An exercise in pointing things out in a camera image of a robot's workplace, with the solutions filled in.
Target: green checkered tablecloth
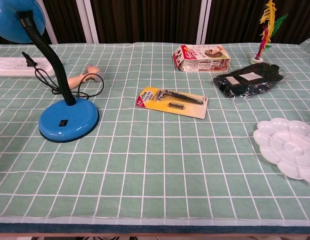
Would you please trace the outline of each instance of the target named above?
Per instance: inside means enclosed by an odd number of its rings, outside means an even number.
[[[91,101],[101,117],[86,137],[45,140],[38,118],[60,100],[36,78],[0,77],[0,223],[276,224],[310,226],[310,184],[280,173],[252,134],[271,118],[310,124],[310,39],[272,44],[266,62],[291,78],[235,105],[211,75],[174,68],[178,44],[59,44],[67,75],[87,63],[106,73]],[[230,69],[249,64],[257,43],[224,44]],[[0,45],[0,57],[42,54],[32,45]],[[84,91],[94,94],[90,80]],[[205,95],[205,119],[135,107],[144,87]]]

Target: product box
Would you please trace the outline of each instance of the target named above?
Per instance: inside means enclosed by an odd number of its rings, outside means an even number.
[[[181,45],[173,60],[183,72],[224,72],[230,56],[222,45]]]

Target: power cord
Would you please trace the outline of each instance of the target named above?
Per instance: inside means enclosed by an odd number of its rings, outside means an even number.
[[[51,88],[51,92],[52,94],[54,95],[59,95],[61,94],[60,92],[60,89],[59,89],[59,86],[49,77],[49,75],[47,74],[47,72],[41,68],[37,68],[36,65],[37,63],[28,55],[26,54],[25,52],[22,52],[23,56],[26,58],[26,61],[27,61],[27,66],[28,67],[33,67],[35,69],[35,76],[37,77],[37,79],[39,81],[41,81],[44,85],[48,86]],[[44,74],[46,74],[46,76],[49,78],[49,80],[51,81],[51,84],[47,81],[47,79],[43,76],[43,74],[41,73],[43,72]],[[83,92],[83,91],[80,91],[80,86],[81,84],[83,83],[83,80],[89,76],[89,75],[95,75],[95,76],[98,76],[100,79],[101,79],[101,82],[103,83],[102,85],[102,88],[99,92],[97,92],[96,94],[93,94],[93,95],[89,95],[87,94],[86,92]],[[92,98],[92,97],[95,97],[97,95],[99,95],[103,89],[104,89],[104,80],[101,76],[99,76],[98,74],[95,74],[95,73],[88,73],[86,74],[80,81],[79,85],[78,85],[78,89],[77,91],[71,91],[72,95],[76,98],[85,98],[85,99],[89,99],[89,98]]]

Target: power strip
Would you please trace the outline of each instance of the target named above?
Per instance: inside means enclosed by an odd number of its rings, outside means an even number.
[[[32,58],[38,65],[38,69],[43,69],[50,77],[55,75],[55,71],[48,60],[44,57]],[[0,77],[23,78],[35,77],[35,69],[27,66],[24,57],[0,57]]]

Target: dark brown curtain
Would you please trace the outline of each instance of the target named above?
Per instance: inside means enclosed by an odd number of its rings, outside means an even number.
[[[91,0],[99,42],[196,43],[201,0]]]
[[[48,44],[51,44],[51,41],[50,41],[50,38],[49,38],[49,35],[48,35],[46,29],[45,29],[45,31],[44,31],[43,38],[46,40],[46,42],[47,42]],[[4,38],[2,38],[2,37],[0,36],[0,44],[20,44],[20,43],[15,43],[15,42],[12,42],[12,41],[8,41],[8,40],[6,40],[6,39],[4,39]]]
[[[57,41],[64,43],[85,43],[76,0],[44,0]]]
[[[259,20],[268,0],[212,0],[206,44],[260,42]],[[310,0],[273,0],[276,19],[288,13],[273,43],[300,44],[310,38]]]

